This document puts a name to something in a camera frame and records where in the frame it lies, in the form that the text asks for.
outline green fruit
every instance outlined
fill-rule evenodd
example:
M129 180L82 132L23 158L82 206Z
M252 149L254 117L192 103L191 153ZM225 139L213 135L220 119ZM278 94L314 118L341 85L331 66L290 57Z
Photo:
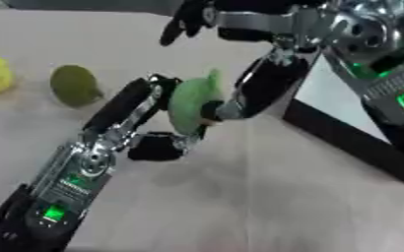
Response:
M193 134L202 123L202 106L210 100L223 100L216 69L208 78L188 80L176 87L168 103L169 122L179 134Z
M59 67L50 78L50 86L61 102L75 108L103 97L95 76L80 66Z

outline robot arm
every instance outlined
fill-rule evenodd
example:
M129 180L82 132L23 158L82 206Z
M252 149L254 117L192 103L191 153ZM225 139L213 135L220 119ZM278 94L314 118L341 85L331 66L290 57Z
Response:
M302 53L316 51L341 32L336 12L325 1L185 1L161 37L170 45L182 33L195 36L202 27L217 26L227 40L268 41L273 48L257 59L236 82L236 91L223 103L212 101L202 109L204 118L223 121L250 118L280 98L309 66Z
M204 117L257 114L304 77L302 53L319 49L370 114L404 126L404 0L187 0L161 44L215 26L220 38L268 41L274 48L242 75L230 101L207 104ZM280 78L284 73L290 74Z
M203 128L191 136L138 131L158 111L167 110L179 82L154 75L130 83L77 138L60 146L34 180L0 207L0 252L64 251L111 178L117 153L129 149L132 159L176 159L201 140Z

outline black panel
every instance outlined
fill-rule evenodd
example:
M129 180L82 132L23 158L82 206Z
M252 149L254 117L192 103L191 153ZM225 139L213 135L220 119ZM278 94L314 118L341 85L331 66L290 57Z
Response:
M296 99L284 119L404 182L404 154L393 146Z

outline pear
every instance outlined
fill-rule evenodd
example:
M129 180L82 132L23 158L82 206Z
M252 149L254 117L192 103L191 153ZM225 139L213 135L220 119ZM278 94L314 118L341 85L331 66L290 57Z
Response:
M59 67L50 78L50 86L61 102L73 108L92 104L103 97L95 76L80 66Z

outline table surface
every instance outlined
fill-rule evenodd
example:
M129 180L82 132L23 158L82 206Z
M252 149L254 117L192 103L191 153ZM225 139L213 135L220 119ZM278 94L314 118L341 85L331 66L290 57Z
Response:
M268 49L204 31L158 46L168 18L148 14L0 11L0 55L18 88L0 95L0 203L32 179L101 104L72 110L48 89L51 71L79 64L107 97L150 73L223 72L228 94ZM158 115L147 129L170 129ZM404 185L282 122L270 109L209 131L188 157L119 159L69 251L404 251Z

